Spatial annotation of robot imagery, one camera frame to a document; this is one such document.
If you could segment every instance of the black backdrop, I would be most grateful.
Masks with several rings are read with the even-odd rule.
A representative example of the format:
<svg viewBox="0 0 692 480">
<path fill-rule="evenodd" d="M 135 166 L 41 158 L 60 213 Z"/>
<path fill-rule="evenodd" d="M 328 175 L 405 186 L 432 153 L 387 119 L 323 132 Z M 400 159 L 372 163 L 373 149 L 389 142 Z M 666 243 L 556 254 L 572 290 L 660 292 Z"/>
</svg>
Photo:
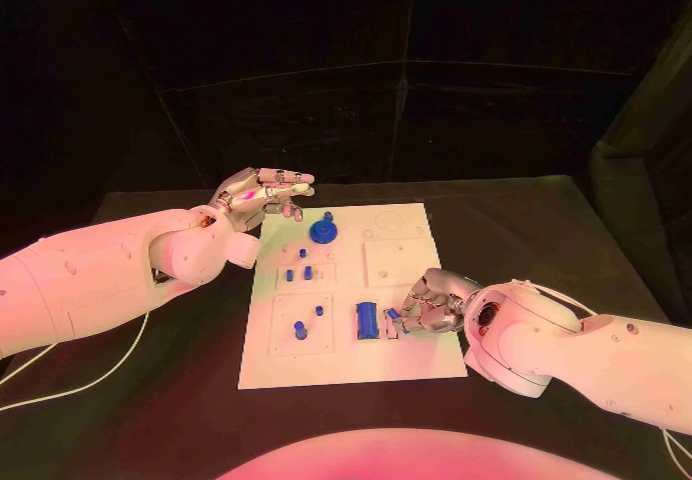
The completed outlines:
<svg viewBox="0 0 692 480">
<path fill-rule="evenodd" d="M 246 165 L 579 175 L 683 3 L 4 2 L 1 253 Z"/>
</svg>

